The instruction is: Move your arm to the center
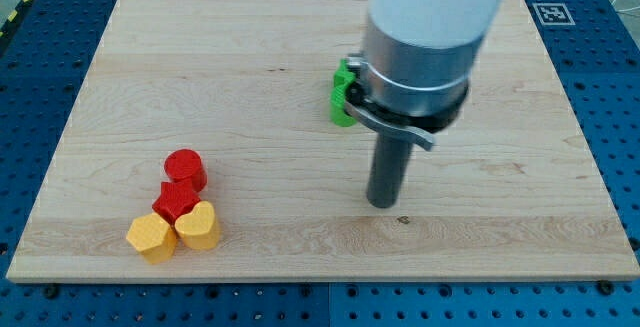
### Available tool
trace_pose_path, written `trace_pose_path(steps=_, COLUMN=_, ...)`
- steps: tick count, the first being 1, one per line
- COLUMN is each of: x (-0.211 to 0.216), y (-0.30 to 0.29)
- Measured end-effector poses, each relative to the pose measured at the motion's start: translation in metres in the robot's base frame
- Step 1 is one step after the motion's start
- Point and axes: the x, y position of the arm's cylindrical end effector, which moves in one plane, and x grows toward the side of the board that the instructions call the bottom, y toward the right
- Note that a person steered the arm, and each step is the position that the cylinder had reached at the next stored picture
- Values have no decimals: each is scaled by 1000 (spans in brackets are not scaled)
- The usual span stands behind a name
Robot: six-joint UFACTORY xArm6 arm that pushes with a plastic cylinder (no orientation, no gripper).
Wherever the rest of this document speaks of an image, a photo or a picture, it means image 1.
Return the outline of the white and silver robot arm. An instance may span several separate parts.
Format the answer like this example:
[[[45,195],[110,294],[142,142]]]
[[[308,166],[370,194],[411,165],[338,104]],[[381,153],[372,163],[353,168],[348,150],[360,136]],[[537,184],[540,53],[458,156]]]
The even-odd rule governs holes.
[[[344,110],[376,132],[378,150],[429,150],[456,119],[501,1],[368,0]]]

